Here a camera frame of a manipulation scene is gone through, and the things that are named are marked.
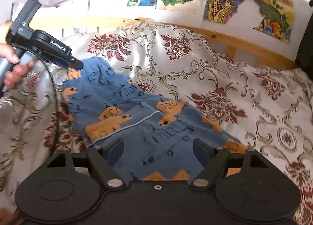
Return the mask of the blue orange patterned pants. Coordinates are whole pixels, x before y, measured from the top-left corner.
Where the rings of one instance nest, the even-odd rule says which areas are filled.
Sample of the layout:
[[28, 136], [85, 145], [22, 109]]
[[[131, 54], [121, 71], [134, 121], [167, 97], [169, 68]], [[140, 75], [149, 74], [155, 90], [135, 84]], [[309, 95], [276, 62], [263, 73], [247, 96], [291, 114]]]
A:
[[246, 150], [188, 102], [143, 91], [99, 57], [68, 72], [63, 98], [88, 144], [106, 147], [122, 139], [124, 153], [113, 169], [126, 182], [194, 179], [203, 170], [192, 150], [197, 138], [233, 153]]

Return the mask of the floral cream bedspread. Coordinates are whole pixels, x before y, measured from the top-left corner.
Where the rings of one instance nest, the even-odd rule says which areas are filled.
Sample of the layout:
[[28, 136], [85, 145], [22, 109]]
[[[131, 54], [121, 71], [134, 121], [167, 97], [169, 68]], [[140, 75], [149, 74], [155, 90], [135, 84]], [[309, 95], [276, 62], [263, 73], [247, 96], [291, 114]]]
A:
[[[191, 30], [140, 21], [64, 43], [82, 61], [99, 57], [145, 92], [184, 100], [271, 161], [298, 188], [297, 224], [312, 224], [312, 81], [297, 68], [235, 63]], [[63, 98], [71, 69], [36, 61], [1, 98], [1, 224], [16, 224], [17, 187], [50, 155], [90, 146]]]

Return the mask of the dark hanging clothes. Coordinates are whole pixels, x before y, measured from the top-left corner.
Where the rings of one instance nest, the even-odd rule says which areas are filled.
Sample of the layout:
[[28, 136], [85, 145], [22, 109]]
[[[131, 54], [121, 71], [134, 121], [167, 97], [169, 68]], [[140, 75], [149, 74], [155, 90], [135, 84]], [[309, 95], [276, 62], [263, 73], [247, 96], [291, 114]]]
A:
[[312, 79], [313, 74], [313, 16], [310, 17], [301, 40], [296, 64]]

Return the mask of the landscape field painting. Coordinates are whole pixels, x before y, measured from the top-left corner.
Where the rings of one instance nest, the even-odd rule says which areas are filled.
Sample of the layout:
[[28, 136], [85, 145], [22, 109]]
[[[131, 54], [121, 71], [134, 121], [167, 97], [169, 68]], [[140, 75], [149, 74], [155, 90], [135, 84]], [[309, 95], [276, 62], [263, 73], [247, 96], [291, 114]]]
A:
[[289, 43], [294, 21], [293, 0], [254, 0], [262, 21], [254, 29]]

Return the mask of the wooden bed frame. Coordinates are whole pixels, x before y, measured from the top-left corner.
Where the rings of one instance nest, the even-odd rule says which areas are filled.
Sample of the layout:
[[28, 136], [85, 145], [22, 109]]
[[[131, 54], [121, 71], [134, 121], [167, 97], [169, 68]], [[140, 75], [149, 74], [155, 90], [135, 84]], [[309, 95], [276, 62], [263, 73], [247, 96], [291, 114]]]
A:
[[[33, 29], [40, 29], [47, 31], [49, 29], [64, 29], [64, 28], [78, 28], [78, 27], [96, 27], [97, 30], [100, 28], [121, 28], [130, 24], [137, 23], [139, 21], [152, 22], [152, 19], [139, 18], [135, 20], [126, 18], [112, 18], [104, 16], [82, 16], [76, 19], [53, 17], [50, 20], [48, 18], [33, 18], [30, 22], [30, 27]], [[282, 55], [266, 49], [257, 44], [245, 41], [243, 39], [235, 38], [227, 34], [211, 31], [207, 29], [174, 24], [180, 28], [189, 29], [193, 32], [201, 34], [207, 40], [213, 40], [227, 45], [226, 55], [230, 58], [234, 58], [237, 50], [243, 50], [250, 52], [258, 58], [258, 62], [261, 65], [269, 66], [275, 69], [294, 69], [297, 65], [294, 61], [283, 57]]]

